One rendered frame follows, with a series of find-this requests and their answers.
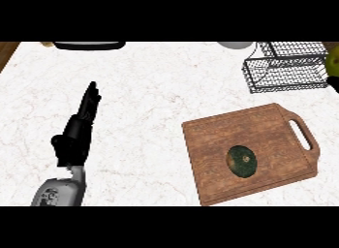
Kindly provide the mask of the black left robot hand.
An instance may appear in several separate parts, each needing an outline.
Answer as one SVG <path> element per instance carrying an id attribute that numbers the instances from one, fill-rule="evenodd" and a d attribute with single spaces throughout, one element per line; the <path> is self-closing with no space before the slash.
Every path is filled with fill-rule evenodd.
<path id="1" fill-rule="evenodd" d="M 59 167 L 82 166 L 85 163 L 100 100 L 97 84 L 91 81 L 82 95 L 78 112 L 69 119 L 65 131 L 51 138 Z"/>

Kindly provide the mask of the brown wooden cutting board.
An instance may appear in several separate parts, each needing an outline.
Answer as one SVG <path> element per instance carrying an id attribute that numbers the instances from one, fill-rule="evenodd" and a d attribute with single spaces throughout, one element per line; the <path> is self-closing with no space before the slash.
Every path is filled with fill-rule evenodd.
<path id="1" fill-rule="evenodd" d="M 212 205 L 317 175 L 319 148 L 300 116 L 272 103 L 182 123 L 200 204 Z M 247 147 L 255 174 L 238 177 L 225 156 Z"/>

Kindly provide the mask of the grey round object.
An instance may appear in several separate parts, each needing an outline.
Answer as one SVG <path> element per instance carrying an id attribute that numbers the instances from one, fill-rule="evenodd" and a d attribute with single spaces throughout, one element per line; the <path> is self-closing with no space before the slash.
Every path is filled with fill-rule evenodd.
<path id="1" fill-rule="evenodd" d="M 252 45 L 253 42 L 218 42 L 219 45 L 231 49 L 243 49 Z"/>

